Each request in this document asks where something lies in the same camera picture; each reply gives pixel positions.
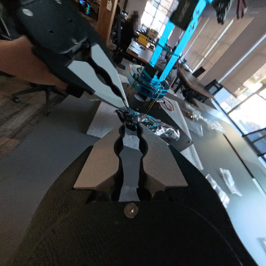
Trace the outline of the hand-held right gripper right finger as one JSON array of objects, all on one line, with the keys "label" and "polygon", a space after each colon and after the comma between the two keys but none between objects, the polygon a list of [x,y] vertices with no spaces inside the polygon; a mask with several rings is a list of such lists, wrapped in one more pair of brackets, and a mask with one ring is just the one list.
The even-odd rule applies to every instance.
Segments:
[{"label": "hand-held right gripper right finger", "polygon": [[188,186],[170,148],[140,123],[140,200],[151,200],[159,191]]}]

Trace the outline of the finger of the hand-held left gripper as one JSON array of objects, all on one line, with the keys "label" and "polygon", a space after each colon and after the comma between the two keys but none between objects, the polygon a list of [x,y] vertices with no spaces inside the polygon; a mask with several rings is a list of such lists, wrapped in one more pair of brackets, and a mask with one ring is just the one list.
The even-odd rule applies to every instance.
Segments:
[{"label": "finger of the hand-held left gripper", "polygon": [[107,81],[99,79],[96,71],[87,62],[72,61],[67,68],[94,90],[94,95],[101,101],[117,109],[128,109],[128,101],[116,69],[111,71],[111,84],[108,85]]},{"label": "finger of the hand-held left gripper", "polygon": [[99,44],[93,44],[90,49],[89,63],[96,75],[104,82],[97,80],[98,85],[93,88],[95,95],[114,107],[128,107],[127,97],[119,74]]}]

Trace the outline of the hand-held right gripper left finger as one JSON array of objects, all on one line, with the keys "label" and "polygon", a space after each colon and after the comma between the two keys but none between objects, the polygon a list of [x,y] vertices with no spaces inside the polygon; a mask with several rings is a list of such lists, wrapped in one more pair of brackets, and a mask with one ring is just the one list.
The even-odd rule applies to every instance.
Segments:
[{"label": "hand-held right gripper left finger", "polygon": [[89,201],[118,201],[124,181],[120,153],[125,124],[121,123],[96,142],[74,183],[74,190],[91,192]]}]

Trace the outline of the silver plastic parts bag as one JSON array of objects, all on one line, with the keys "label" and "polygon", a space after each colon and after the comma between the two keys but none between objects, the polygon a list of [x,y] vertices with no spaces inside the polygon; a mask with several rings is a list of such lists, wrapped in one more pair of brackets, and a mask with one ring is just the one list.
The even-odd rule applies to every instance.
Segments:
[{"label": "silver plastic parts bag", "polygon": [[170,138],[177,141],[180,138],[178,129],[173,126],[162,122],[150,115],[136,112],[132,109],[129,110],[115,110],[121,122],[125,123],[126,128],[131,131],[137,131],[138,124],[141,123],[155,135],[160,138]]}]

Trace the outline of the person's left forearm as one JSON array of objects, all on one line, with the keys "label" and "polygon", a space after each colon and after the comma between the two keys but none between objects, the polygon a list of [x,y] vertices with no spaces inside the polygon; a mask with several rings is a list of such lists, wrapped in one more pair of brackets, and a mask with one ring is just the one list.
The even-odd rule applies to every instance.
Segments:
[{"label": "person's left forearm", "polygon": [[67,84],[54,76],[32,51],[26,36],[13,41],[0,40],[0,71],[31,83],[55,85],[65,90]]}]

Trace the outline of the background wooden table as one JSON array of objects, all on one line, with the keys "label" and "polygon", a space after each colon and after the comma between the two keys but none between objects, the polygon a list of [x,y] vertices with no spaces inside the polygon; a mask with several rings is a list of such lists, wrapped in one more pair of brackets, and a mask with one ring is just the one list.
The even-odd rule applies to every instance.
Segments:
[{"label": "background wooden table", "polygon": [[154,45],[152,45],[152,47],[150,47],[150,45],[143,46],[134,39],[131,41],[130,45],[126,49],[127,54],[133,56],[134,58],[143,63],[150,62],[154,51],[155,51]]},{"label": "background wooden table", "polygon": [[184,80],[186,86],[189,89],[201,96],[204,96],[205,98],[213,99],[215,101],[214,96],[210,94],[201,84],[198,78],[194,77],[189,70],[183,67],[183,65],[179,66],[178,73],[180,74],[181,78]]}]

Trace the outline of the white foam sheet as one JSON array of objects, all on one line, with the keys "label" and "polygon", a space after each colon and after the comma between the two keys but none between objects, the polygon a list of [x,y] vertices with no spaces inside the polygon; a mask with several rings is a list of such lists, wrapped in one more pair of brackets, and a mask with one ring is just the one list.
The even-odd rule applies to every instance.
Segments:
[{"label": "white foam sheet", "polygon": [[[115,127],[117,127],[121,121],[118,118],[115,110],[115,107],[101,102],[87,130],[87,135],[102,138]],[[182,151],[181,154],[198,170],[203,170],[203,165],[200,161],[194,144]]]}]

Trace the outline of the scattered small clear parts bags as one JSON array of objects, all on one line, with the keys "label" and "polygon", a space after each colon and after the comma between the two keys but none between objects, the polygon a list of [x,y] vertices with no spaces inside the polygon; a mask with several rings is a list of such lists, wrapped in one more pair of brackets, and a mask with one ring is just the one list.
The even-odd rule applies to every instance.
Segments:
[{"label": "scattered small clear parts bags", "polygon": [[235,231],[253,257],[265,252],[266,203],[238,158],[224,131],[211,129],[205,121],[191,120],[191,106],[184,103],[184,117],[191,129],[193,144],[203,165],[203,173],[211,177],[225,194],[225,205]]}]

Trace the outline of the large office windows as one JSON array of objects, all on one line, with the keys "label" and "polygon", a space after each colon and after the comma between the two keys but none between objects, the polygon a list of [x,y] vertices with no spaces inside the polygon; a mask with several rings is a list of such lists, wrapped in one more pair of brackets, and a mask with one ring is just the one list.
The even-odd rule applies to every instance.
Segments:
[{"label": "large office windows", "polygon": [[266,122],[265,1],[246,2],[244,18],[237,20],[232,3],[224,25],[207,6],[182,53],[184,68],[205,69],[199,76],[202,85],[216,80],[223,86],[216,101],[244,134],[265,128]]}]

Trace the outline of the black metal base plate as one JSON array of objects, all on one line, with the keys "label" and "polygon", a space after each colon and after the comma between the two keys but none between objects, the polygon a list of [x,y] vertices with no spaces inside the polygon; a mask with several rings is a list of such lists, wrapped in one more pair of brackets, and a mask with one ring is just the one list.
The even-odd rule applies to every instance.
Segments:
[{"label": "black metal base plate", "polygon": [[165,108],[163,103],[155,102],[151,109],[148,109],[150,102],[141,102],[135,98],[136,92],[133,92],[128,99],[129,107],[134,111],[148,114],[156,119],[161,120],[165,124],[172,126],[175,130],[179,131],[179,139],[174,140],[173,138],[165,137],[162,138],[166,143],[172,145],[177,151],[182,152],[189,148],[192,144],[192,138],[189,133],[188,126],[183,117],[183,114],[176,101],[168,99],[173,105],[173,111],[169,111]]}]

